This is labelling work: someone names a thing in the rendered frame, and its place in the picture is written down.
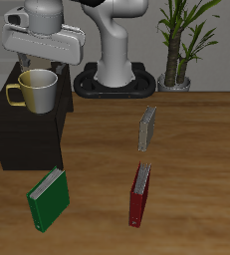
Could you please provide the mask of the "green book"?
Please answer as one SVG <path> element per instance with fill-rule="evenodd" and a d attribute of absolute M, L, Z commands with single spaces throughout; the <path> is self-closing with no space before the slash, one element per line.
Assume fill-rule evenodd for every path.
<path fill-rule="evenodd" d="M 70 204 L 66 172 L 55 166 L 26 196 L 34 225 L 44 233 Z"/>

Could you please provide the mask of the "white-yellow mug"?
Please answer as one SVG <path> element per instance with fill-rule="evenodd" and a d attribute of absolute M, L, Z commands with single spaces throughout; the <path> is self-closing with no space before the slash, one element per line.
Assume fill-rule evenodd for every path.
<path fill-rule="evenodd" d="M 17 84 L 6 86 L 7 102 L 12 107 L 26 107 L 31 113 L 43 115 L 50 112 L 55 105 L 58 76 L 49 70 L 34 69 L 22 73 Z M 12 102 L 10 89 L 19 89 L 23 102 Z"/>

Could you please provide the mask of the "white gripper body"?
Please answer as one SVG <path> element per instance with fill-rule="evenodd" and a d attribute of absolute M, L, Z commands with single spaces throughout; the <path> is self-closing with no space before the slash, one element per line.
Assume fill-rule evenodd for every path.
<path fill-rule="evenodd" d="M 12 24 L 5 24 L 2 30 L 2 45 L 6 50 L 74 66 L 83 59 L 85 41 L 85 33 L 69 25 L 62 25 L 60 32 L 43 38 Z"/>

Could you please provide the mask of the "dark brown desk caddy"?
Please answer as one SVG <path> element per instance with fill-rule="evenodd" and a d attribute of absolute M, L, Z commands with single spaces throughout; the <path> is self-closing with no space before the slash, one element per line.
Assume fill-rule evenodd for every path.
<path fill-rule="evenodd" d="M 17 84 L 21 74 L 16 63 L 7 84 Z M 6 87 L 0 92 L 0 162 L 4 170 L 51 170 L 63 168 L 61 138 L 66 113 L 72 113 L 73 97 L 70 68 L 58 75 L 55 106 L 44 115 L 35 115 L 26 107 L 12 107 L 6 99 Z"/>

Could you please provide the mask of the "grey book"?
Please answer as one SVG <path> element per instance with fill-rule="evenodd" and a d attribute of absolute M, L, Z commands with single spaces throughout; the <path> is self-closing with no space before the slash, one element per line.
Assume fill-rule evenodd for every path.
<path fill-rule="evenodd" d="M 146 151 L 153 136 L 156 108 L 147 107 L 140 122 L 138 131 L 138 150 Z"/>

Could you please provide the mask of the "green pot plant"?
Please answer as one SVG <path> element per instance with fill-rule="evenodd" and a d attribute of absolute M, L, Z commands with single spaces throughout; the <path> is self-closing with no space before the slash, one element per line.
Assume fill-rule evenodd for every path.
<path fill-rule="evenodd" d="M 161 9 L 164 19 L 158 22 L 158 26 L 163 24 L 167 29 L 166 32 L 162 31 L 162 35 L 168 54 L 165 73 L 157 79 L 157 89 L 160 92 L 188 92 L 191 86 L 190 79 L 185 76 L 188 63 L 200 60 L 197 54 L 201 50 L 217 44 L 217 41 L 211 41 L 215 28 L 199 38 L 205 21 L 194 28 L 190 27 L 190 24 L 203 13 L 221 2 L 209 0 L 202 4 L 202 1 L 199 0 L 191 10 L 188 10 L 187 0 L 168 0 L 168 12 Z"/>

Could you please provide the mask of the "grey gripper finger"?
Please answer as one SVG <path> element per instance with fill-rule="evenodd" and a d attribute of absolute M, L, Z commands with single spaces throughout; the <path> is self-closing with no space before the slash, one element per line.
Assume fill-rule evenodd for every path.
<path fill-rule="evenodd" d="M 56 74 L 58 75 L 62 75 L 63 73 L 63 69 L 67 66 L 66 63 L 63 63 L 61 65 L 58 65 L 57 68 L 56 68 Z"/>
<path fill-rule="evenodd" d="M 22 72 L 28 71 L 31 64 L 31 60 L 27 57 L 27 55 L 23 53 L 19 53 L 18 59 L 19 59 L 21 71 Z"/>

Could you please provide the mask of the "red book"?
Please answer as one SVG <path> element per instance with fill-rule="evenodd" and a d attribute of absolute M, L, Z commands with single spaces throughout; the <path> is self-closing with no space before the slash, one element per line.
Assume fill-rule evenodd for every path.
<path fill-rule="evenodd" d="M 139 228 L 148 197 L 151 165 L 139 163 L 130 189 L 128 225 Z"/>

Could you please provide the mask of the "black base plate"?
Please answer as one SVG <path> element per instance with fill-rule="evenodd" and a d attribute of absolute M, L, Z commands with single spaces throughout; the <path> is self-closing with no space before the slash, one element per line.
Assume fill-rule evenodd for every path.
<path fill-rule="evenodd" d="M 132 62 L 135 79 L 124 87 L 109 88 L 94 79 L 97 63 L 89 62 L 74 79 L 74 90 L 86 99 L 143 99 L 150 97 L 156 88 L 155 78 L 145 70 L 141 62 Z"/>

